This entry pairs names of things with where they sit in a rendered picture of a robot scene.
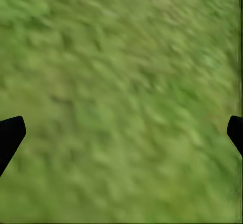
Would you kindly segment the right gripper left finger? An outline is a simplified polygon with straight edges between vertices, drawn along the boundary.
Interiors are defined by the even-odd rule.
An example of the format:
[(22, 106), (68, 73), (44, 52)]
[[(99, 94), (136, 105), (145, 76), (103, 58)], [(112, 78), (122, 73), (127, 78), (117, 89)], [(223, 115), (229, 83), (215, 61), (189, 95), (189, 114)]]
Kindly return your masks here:
[(0, 121), (0, 177), (26, 135), (22, 116)]

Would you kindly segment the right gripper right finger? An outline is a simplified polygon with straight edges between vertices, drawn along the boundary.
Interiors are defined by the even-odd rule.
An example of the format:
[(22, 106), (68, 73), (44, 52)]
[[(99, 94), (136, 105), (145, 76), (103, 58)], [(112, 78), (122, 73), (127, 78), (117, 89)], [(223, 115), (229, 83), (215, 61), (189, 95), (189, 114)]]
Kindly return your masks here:
[(243, 156), (243, 118), (232, 115), (230, 117), (227, 134)]

